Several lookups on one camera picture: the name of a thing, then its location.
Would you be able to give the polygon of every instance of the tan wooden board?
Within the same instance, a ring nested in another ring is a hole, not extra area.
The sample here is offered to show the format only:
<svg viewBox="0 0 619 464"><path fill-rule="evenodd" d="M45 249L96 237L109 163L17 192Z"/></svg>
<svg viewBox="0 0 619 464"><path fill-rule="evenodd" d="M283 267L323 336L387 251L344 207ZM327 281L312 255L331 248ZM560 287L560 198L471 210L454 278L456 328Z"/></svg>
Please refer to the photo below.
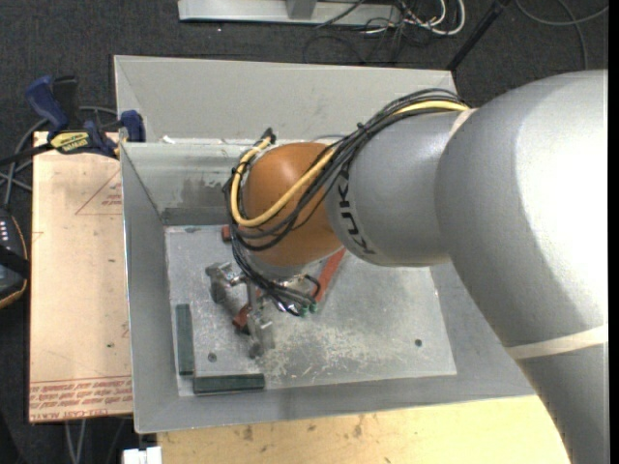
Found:
<svg viewBox="0 0 619 464"><path fill-rule="evenodd" d="M124 255L118 160L36 156L29 421L133 410Z"/></svg>
<svg viewBox="0 0 619 464"><path fill-rule="evenodd" d="M568 464L537 396L158 435L165 464Z"/></svg>

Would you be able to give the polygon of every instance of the white strap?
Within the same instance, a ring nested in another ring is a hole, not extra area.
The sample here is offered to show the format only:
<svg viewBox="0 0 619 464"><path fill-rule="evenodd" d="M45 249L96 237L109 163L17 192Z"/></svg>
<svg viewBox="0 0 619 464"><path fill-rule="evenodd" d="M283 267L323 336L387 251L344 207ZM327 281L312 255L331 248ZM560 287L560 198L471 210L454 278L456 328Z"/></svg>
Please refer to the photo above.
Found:
<svg viewBox="0 0 619 464"><path fill-rule="evenodd" d="M573 335L561 336L534 344L509 347L506 350L514 360L526 360L529 358L540 358L541 356L564 354L605 342L608 342L608 324L587 330L586 332L574 333Z"/></svg>

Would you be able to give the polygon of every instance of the cardboard sheet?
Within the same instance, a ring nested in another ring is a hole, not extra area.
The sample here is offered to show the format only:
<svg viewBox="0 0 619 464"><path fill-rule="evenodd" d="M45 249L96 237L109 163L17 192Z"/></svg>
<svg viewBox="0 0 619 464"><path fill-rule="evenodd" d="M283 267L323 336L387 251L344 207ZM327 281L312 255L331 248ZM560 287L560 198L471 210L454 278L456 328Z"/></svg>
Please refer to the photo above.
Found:
<svg viewBox="0 0 619 464"><path fill-rule="evenodd" d="M36 156L32 229L29 421L130 413L119 162Z"/></svg>

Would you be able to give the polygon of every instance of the gray robot arm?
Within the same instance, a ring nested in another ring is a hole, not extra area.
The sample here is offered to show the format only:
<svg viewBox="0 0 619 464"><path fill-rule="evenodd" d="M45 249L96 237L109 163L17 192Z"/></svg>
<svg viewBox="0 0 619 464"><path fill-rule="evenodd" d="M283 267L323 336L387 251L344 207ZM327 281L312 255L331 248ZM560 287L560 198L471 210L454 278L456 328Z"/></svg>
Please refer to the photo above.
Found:
<svg viewBox="0 0 619 464"><path fill-rule="evenodd" d="M342 243L381 266L451 259L572 461L609 462L607 72L404 119L336 188Z"/></svg>

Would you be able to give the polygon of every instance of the dark green bar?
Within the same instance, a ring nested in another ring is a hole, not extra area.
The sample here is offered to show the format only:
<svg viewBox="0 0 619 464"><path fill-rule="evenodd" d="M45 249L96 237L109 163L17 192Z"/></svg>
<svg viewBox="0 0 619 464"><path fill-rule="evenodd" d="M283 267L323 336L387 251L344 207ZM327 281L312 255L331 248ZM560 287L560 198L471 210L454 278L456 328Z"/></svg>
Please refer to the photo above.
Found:
<svg viewBox="0 0 619 464"><path fill-rule="evenodd" d="M208 393L256 391L264 389L262 373L247 375L201 376L193 378L193 393L205 395Z"/></svg>
<svg viewBox="0 0 619 464"><path fill-rule="evenodd" d="M193 375L193 324L189 304L176 306L176 346L179 374Z"/></svg>

